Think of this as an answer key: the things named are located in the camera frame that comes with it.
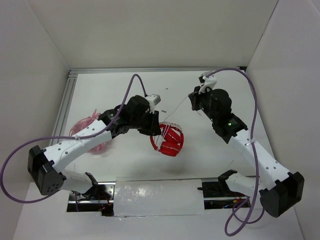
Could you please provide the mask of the red headphones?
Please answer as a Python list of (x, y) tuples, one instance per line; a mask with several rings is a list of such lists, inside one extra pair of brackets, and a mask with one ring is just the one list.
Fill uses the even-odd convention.
[(150, 143), (156, 152), (169, 157), (176, 157), (184, 146), (184, 133), (180, 125), (172, 122), (159, 124), (161, 135), (151, 136)]

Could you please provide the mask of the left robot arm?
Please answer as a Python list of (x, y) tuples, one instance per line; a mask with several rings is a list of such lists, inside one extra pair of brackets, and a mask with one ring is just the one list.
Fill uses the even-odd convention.
[(105, 190), (89, 173), (67, 171), (65, 168), (78, 157), (96, 146), (107, 143), (130, 129), (146, 136), (161, 134), (159, 112), (156, 105), (161, 97), (135, 95), (123, 106), (106, 110), (89, 126), (54, 145), (41, 149), (38, 145), (29, 150), (27, 170), (43, 196), (59, 190), (73, 191), (88, 200)]

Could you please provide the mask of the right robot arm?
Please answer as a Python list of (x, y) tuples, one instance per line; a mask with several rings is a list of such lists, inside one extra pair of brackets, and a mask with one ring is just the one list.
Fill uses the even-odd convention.
[(189, 94), (191, 108), (203, 111), (211, 120), (212, 128), (229, 146), (237, 150), (256, 170), (258, 180), (246, 177), (236, 170), (228, 170), (218, 177), (218, 190), (223, 196), (233, 192), (250, 198), (258, 193), (259, 206), (277, 218), (297, 204), (303, 195), (305, 179), (301, 173), (292, 173), (281, 165), (256, 140), (249, 139), (247, 125), (232, 113), (232, 100), (223, 89), (196, 86)]

